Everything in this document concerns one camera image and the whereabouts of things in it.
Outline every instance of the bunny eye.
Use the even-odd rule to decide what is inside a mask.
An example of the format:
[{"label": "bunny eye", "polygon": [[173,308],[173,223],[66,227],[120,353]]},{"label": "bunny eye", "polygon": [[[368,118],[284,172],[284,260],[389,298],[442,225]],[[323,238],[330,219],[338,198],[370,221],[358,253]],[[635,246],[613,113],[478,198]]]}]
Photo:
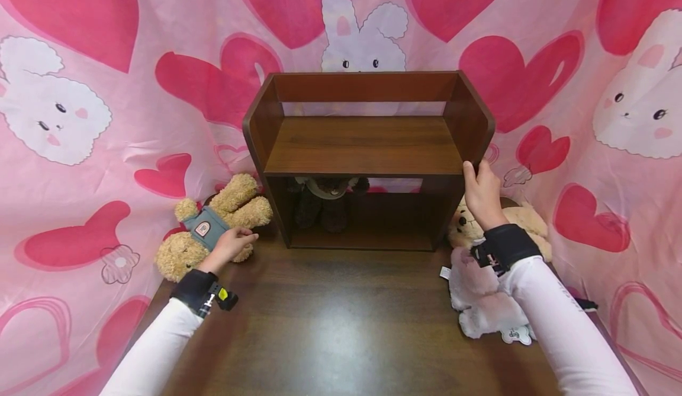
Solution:
[{"label": "bunny eye", "polygon": [[654,114],[654,119],[656,119],[656,121],[658,121],[659,119],[663,119],[663,117],[665,117],[665,115],[667,115],[667,114],[668,114],[668,111],[665,109],[656,110],[656,113]]}]

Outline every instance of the wrist strap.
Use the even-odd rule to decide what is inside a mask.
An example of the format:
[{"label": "wrist strap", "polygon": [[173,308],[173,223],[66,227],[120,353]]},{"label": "wrist strap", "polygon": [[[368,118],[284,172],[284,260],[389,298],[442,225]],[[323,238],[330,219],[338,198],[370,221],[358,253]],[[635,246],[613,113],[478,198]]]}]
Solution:
[{"label": "wrist strap", "polygon": [[523,258],[541,255],[533,239],[515,224],[503,224],[484,235],[485,242],[473,247],[471,255],[480,267],[492,266],[497,276],[508,272]]},{"label": "wrist strap", "polygon": [[211,272],[192,269],[175,285],[170,297],[184,302],[194,314],[198,314],[216,281],[217,276]]}]

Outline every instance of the wooden shelf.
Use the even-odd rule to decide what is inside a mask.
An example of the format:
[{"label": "wooden shelf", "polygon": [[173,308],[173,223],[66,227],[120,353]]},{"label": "wooden shelf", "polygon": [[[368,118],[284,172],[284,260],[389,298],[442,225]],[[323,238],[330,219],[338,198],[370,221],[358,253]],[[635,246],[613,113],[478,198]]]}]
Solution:
[{"label": "wooden shelf", "polygon": [[291,247],[432,251],[418,194],[349,194],[345,199],[349,221],[343,233],[328,233],[319,224],[293,229]]},{"label": "wooden shelf", "polygon": [[[282,102],[443,101],[438,117],[286,117]],[[432,251],[464,194],[494,120],[457,72],[273,73],[243,122],[249,151],[287,247]],[[294,223],[293,176],[412,177],[418,194],[345,195],[348,226]]]},{"label": "wooden shelf", "polygon": [[443,117],[286,117],[265,166],[270,176],[461,172]]}]

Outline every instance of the bunny print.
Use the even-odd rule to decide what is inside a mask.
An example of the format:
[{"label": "bunny print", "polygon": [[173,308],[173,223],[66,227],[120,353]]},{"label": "bunny print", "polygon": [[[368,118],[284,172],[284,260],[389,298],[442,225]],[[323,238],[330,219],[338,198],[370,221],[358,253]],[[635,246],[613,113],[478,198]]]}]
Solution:
[{"label": "bunny print", "polygon": [[682,154],[681,47],[682,11],[663,11],[597,104],[598,141],[648,158]]},{"label": "bunny print", "polygon": [[41,157],[73,166],[90,156],[111,111],[84,83],[54,75],[63,68],[43,41],[0,41],[0,113],[9,129]]},{"label": "bunny print", "polygon": [[407,11],[386,2],[358,27],[350,0],[322,0],[329,45],[322,54],[323,72],[395,72],[405,70],[405,54],[396,38],[407,31]]}]

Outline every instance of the human hand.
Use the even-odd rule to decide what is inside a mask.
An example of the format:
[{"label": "human hand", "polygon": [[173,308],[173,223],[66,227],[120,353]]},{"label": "human hand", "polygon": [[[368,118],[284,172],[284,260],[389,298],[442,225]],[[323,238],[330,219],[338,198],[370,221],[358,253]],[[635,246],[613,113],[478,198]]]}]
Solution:
[{"label": "human hand", "polygon": [[490,169],[487,159],[478,167],[478,176],[469,161],[464,163],[465,200],[481,229],[488,231],[508,224],[500,204],[500,180]]},{"label": "human hand", "polygon": [[197,266],[203,272],[219,274],[220,269],[242,252],[250,243],[256,242],[258,234],[244,227],[233,227],[220,236],[214,250]]}]

